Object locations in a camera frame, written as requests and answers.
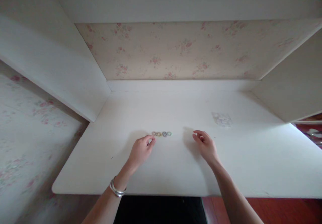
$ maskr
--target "finger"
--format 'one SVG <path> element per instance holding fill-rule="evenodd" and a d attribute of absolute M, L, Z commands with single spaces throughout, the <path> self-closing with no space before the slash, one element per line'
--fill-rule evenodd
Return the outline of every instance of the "finger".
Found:
<path fill-rule="evenodd" d="M 141 138 L 144 141 L 148 141 L 149 139 L 154 139 L 154 136 L 152 135 L 146 135 L 145 137 Z"/>
<path fill-rule="evenodd" d="M 192 137 L 194 138 L 194 141 L 198 144 L 202 143 L 202 141 L 200 140 L 200 138 L 197 137 L 197 135 L 193 134 Z"/>
<path fill-rule="evenodd" d="M 204 132 L 204 131 L 200 131 L 200 130 L 195 130 L 194 133 L 199 133 L 201 136 L 203 137 L 209 137 L 208 133 Z"/>
<path fill-rule="evenodd" d="M 155 142 L 156 142 L 157 140 L 154 138 L 151 142 L 150 142 L 150 144 L 148 145 L 148 149 L 152 149 L 153 147 L 154 147 L 154 145 L 155 145 Z"/>

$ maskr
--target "wooden floor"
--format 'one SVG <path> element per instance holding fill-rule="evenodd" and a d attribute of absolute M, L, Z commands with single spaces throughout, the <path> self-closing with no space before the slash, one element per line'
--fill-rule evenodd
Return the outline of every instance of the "wooden floor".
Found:
<path fill-rule="evenodd" d="M 208 224 L 230 224 L 221 197 L 202 198 Z M 248 198 L 265 224 L 321 224 L 322 200 Z"/>

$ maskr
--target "white desk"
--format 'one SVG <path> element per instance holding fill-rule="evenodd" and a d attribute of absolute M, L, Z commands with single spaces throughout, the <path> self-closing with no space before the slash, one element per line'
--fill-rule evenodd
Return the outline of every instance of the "white desk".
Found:
<path fill-rule="evenodd" d="M 228 113 L 230 128 L 212 112 Z M 215 137 L 219 156 L 246 197 L 322 198 L 322 151 L 250 92 L 112 92 L 78 142 L 55 183 L 58 194 L 101 194 L 129 156 L 135 139 L 158 137 L 128 194 L 220 195 L 199 156 L 193 130 Z"/>

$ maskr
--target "silver bracelet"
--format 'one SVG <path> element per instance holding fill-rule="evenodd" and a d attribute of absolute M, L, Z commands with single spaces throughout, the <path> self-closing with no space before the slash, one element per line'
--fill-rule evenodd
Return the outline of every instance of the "silver bracelet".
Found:
<path fill-rule="evenodd" d="M 115 189 L 115 186 L 114 186 L 114 179 L 115 177 L 111 180 L 111 183 L 110 183 L 110 188 L 111 190 L 113 191 L 113 193 L 117 196 L 117 197 L 122 197 L 123 195 L 125 195 L 125 192 L 126 192 L 126 189 L 124 191 L 119 191 L 117 189 Z"/>

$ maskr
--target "white wood panel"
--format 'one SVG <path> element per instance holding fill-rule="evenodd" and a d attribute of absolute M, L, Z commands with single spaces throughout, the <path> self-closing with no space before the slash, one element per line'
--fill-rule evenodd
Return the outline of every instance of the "white wood panel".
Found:
<path fill-rule="evenodd" d="M 212 112 L 228 113 L 230 128 Z M 69 157 L 52 190 L 101 194 L 127 160 L 135 139 L 152 131 L 151 156 L 128 184 L 128 194 L 219 195 L 213 173 L 198 154 L 192 131 L 214 137 L 219 156 L 246 197 L 322 197 L 322 151 L 251 92 L 112 92 Z"/>
<path fill-rule="evenodd" d="M 318 18 L 321 0 L 59 0 L 75 23 Z"/>
<path fill-rule="evenodd" d="M 259 80 L 108 80 L 112 91 L 250 91 Z"/>
<path fill-rule="evenodd" d="M 321 49 L 322 30 L 268 73 L 253 93 L 286 122 L 321 112 Z"/>
<path fill-rule="evenodd" d="M 1 0 L 0 13 L 0 59 L 94 121 L 110 90 L 58 0 Z"/>

